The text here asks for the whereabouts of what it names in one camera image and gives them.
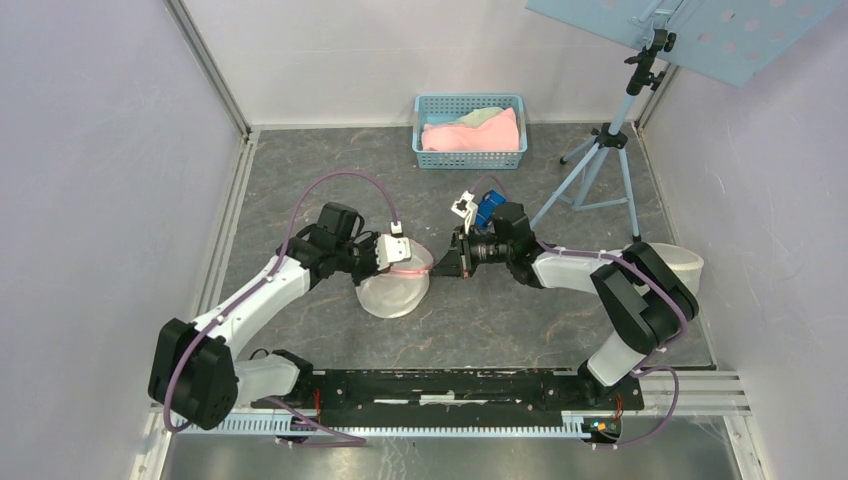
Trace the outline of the blue plastic basket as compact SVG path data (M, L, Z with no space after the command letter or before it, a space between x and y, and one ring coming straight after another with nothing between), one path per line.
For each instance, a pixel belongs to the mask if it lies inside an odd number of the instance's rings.
M515 170L528 149L523 98L421 94L412 150L425 170Z

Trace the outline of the light green cloth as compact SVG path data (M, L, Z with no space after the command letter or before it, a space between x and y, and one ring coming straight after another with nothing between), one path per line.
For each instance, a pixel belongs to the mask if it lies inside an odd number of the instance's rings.
M485 107L474 109L471 112L457 118L454 124L464 125L471 128L479 128L488 120L497 117L504 111L501 107Z

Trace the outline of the pink cloth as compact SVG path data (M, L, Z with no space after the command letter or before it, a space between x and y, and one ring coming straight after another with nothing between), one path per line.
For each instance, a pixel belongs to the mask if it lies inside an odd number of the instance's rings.
M521 134L514 109L507 108L479 128L454 122L425 124L420 143L424 151L518 151L521 149Z

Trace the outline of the blue tripod stand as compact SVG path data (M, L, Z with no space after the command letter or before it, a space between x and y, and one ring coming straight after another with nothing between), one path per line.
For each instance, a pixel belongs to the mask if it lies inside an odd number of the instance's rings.
M627 65L633 65L635 69L628 81L624 100L616 116L612 121L593 129L587 140L559 159L559 163L565 165L576 156L580 158L572 171L531 219L531 226L536 226L556 202L563 202L574 211L625 205L628 208L632 240L635 242L642 240L626 150L629 137L623 132L623 126L627 114L642 90L649 88L655 91L663 82L665 75L655 73L653 66L659 54L673 50L676 38L677 34L669 30L651 29L647 32L647 38L642 41L641 50L625 60ZM586 199L589 191L594 185L601 167L612 152L618 156L624 195L613 200L588 203Z

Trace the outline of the white mesh laundry bag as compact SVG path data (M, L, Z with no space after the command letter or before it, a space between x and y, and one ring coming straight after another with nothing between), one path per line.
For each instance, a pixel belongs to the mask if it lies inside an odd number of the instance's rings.
M434 259L430 251L411 240L411 258L363 281L356 287L360 306L369 314L394 319L408 315L425 297L429 286L429 272Z

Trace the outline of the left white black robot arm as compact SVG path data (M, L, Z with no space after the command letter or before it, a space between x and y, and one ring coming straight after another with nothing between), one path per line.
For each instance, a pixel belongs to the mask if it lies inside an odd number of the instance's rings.
M402 223L388 232L366 231L352 207L326 203L318 220L287 239L249 282L190 322L169 320L160 330L147 386L168 414L203 430L218 426L235 407L279 397L306 405L310 365L285 353L239 360L247 342L287 305L336 273L355 285L387 272L411 256Z

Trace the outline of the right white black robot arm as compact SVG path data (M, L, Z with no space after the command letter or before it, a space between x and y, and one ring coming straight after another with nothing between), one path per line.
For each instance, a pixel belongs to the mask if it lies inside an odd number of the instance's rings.
M536 289L567 289L596 295L612 334L581 366L580 400L602 408L620 381L655 352L683 335L700 311L695 294L653 245L634 242L622 250L570 250L538 240L524 207L496 206L491 226L459 226L434 277L467 279L484 264L503 264L515 281Z

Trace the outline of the light blue perforated board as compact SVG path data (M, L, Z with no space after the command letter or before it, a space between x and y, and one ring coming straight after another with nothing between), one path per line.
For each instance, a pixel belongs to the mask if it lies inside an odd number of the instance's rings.
M740 87L843 3L837 0L537 0L534 13L634 50L676 35L658 58Z

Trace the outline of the blue toy car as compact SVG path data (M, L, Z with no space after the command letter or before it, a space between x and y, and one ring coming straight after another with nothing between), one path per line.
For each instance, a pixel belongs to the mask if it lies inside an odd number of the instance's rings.
M480 229L487 229L491 224L494 210L506 201L507 199L496 190L486 192L478 203L475 225Z

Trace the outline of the white round tub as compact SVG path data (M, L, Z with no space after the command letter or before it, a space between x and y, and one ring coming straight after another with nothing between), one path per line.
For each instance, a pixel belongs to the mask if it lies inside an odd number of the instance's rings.
M651 247L687 289L696 296L700 289L704 259L698 254L677 245L654 242L651 243Z

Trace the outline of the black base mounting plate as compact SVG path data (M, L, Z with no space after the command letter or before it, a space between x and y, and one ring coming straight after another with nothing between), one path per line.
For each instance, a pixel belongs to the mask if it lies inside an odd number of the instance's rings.
M328 427L554 427L564 412L641 411L638 380L597 386L575 370L313 370L283 402Z

